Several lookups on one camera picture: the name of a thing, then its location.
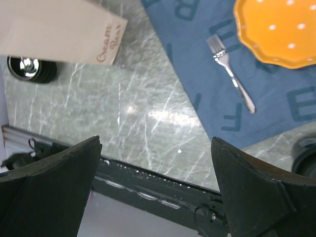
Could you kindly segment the brown paper takeout bag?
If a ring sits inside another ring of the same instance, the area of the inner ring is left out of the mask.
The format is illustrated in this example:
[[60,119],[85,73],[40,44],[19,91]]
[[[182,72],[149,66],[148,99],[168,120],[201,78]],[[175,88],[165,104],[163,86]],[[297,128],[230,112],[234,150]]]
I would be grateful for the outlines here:
[[0,53],[111,65],[126,25],[93,0],[2,0]]

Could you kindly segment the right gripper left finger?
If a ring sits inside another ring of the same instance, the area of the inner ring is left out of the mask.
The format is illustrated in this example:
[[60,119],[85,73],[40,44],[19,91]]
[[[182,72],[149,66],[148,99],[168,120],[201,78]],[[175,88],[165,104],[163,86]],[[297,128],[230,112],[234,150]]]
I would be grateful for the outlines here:
[[75,237],[100,161],[99,136],[0,175],[2,237]]

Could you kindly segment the black coffee cup lid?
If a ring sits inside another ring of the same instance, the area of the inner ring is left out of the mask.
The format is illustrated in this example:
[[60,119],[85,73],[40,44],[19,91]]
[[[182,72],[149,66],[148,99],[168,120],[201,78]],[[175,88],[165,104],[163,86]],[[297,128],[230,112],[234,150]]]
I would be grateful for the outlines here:
[[316,178],[316,134],[310,133],[299,138],[291,150],[293,165],[291,172]]

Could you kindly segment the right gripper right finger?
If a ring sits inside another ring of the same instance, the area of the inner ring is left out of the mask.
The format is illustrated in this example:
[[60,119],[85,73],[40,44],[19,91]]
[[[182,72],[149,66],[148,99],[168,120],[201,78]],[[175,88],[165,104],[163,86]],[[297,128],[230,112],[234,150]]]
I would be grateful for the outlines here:
[[316,181],[255,158],[221,138],[212,162],[233,237],[314,237]]

